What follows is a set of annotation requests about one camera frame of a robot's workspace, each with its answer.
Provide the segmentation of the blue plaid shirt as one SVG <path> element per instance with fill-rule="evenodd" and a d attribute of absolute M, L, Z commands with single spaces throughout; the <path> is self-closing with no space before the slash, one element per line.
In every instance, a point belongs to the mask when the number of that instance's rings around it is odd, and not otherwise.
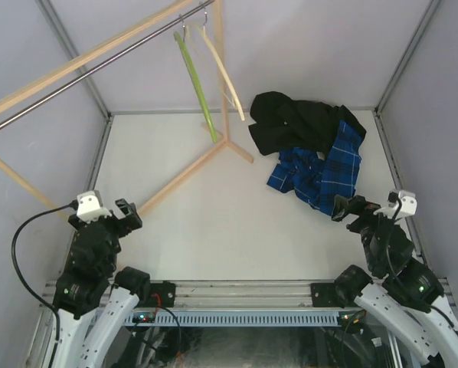
<path fill-rule="evenodd" d="M 294 192 L 312 209 L 330 216 L 336 196 L 350 199 L 355 195 L 362 142 L 358 132 L 340 120 L 335 141 L 325 159 L 309 149 L 284 149 L 279 152 L 279 163 L 267 185 L 281 193 Z"/>

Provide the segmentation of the black shirt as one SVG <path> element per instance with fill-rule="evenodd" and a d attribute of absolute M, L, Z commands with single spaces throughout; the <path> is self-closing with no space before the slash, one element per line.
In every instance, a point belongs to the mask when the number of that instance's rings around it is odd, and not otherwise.
<path fill-rule="evenodd" d="M 328 154 L 339 124 L 348 124 L 361 138 L 366 129 L 345 106 L 311 100 L 293 100 L 287 95 L 264 92 L 253 99 L 250 135 L 263 156 L 294 147 Z"/>

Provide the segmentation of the wooden clothes rack frame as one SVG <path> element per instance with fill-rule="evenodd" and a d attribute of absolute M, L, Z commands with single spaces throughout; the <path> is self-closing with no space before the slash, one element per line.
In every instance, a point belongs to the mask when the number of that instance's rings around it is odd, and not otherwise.
<path fill-rule="evenodd" d="M 217 52 L 219 53 L 221 60 L 224 62 L 224 30 L 223 30 L 223 21 L 222 21 L 222 1 L 212 1 L 211 4 L 214 7 L 214 39 L 211 42 L 214 44 Z M 187 25 L 184 26 L 184 31 L 187 31 Z M 219 88 L 223 89 L 229 97 L 230 92 L 223 81 L 221 73 L 218 71 L 218 83 Z M 159 192 L 157 192 L 150 200 L 144 203 L 140 209 L 139 213 L 144 215 L 147 212 L 153 210 L 163 199 L 169 196 L 172 192 L 174 192 L 179 186 L 181 186 L 184 182 L 186 182 L 191 176 L 193 176 L 199 169 L 203 167 L 205 163 L 208 163 L 211 159 L 215 158 L 216 155 L 225 148 L 229 148 L 233 150 L 236 154 L 244 158 L 249 163 L 254 161 L 254 158 L 251 154 L 249 154 L 245 149 L 238 146 L 235 142 L 233 142 L 230 138 L 230 124 L 228 121 L 228 108 L 227 105 L 230 104 L 226 98 L 222 96 L 221 101 L 221 113 L 223 115 L 223 123 L 224 123 L 224 132 L 221 134 L 221 137 L 218 138 L 218 142 L 215 143 L 209 151 L 204 153 L 200 156 L 197 160 L 195 160 L 189 167 L 185 170 L 180 172 L 171 182 L 169 182 L 165 187 L 163 187 Z"/>

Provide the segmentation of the beige wooden hanger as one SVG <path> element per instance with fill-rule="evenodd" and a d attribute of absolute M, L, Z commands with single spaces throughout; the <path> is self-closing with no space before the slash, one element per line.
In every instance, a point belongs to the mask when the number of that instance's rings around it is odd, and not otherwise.
<path fill-rule="evenodd" d="M 218 71 L 221 73 L 223 81 L 225 82 L 225 85 L 227 86 L 231 96 L 229 97 L 225 92 L 223 92 L 222 88 L 220 88 L 220 91 L 223 94 L 223 96 L 226 98 L 226 100 L 231 104 L 231 106 L 237 110 L 240 116 L 240 120 L 245 121 L 244 109 L 237 95 L 237 91 L 224 66 L 224 62 L 221 60 L 221 57 L 219 53 L 217 52 L 214 44 L 211 42 L 210 38 L 207 36 L 205 28 L 195 23 L 192 23 L 192 22 L 188 23 L 186 28 L 188 32 L 190 32 L 191 29 L 195 29 L 197 33 L 200 35 L 201 39 L 206 44 L 206 46 L 208 47 L 208 50 L 211 52 L 212 57 L 214 58 L 214 61 L 218 67 Z"/>

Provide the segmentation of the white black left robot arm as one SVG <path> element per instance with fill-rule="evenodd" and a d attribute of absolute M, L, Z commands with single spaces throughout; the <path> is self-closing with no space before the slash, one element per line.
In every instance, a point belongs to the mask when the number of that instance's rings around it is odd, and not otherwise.
<path fill-rule="evenodd" d="M 142 227 L 136 206 L 115 201 L 117 218 L 95 192 L 78 196 L 68 222 L 75 233 L 69 257 L 55 284 L 50 354 L 53 367 L 99 367 L 116 334 L 134 307 L 152 296 L 150 276 L 136 268 L 116 267 L 119 240 Z"/>

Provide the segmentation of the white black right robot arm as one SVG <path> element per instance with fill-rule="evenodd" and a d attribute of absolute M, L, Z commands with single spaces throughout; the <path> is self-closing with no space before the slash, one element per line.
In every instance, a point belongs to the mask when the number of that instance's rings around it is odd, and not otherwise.
<path fill-rule="evenodd" d="M 348 266 L 334 281 L 340 304 L 358 305 L 413 352 L 422 367 L 458 367 L 458 320 L 439 279 L 414 257 L 414 244 L 398 220 L 415 214 L 413 193 L 392 190 L 385 206 L 361 195 L 337 195 L 332 220 L 356 219 L 367 268 Z"/>

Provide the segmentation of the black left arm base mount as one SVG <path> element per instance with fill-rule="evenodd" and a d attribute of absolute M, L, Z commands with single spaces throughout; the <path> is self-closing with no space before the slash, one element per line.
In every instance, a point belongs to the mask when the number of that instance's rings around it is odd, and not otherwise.
<path fill-rule="evenodd" d="M 175 304 L 176 284 L 169 281 L 154 282 L 150 284 L 147 307 L 173 307 Z"/>

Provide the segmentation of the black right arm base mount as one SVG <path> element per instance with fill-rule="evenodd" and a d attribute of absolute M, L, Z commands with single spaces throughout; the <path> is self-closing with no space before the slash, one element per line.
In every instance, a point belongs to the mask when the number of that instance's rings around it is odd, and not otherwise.
<path fill-rule="evenodd" d="M 314 282 L 310 285 L 313 307 L 341 307 L 333 282 Z"/>

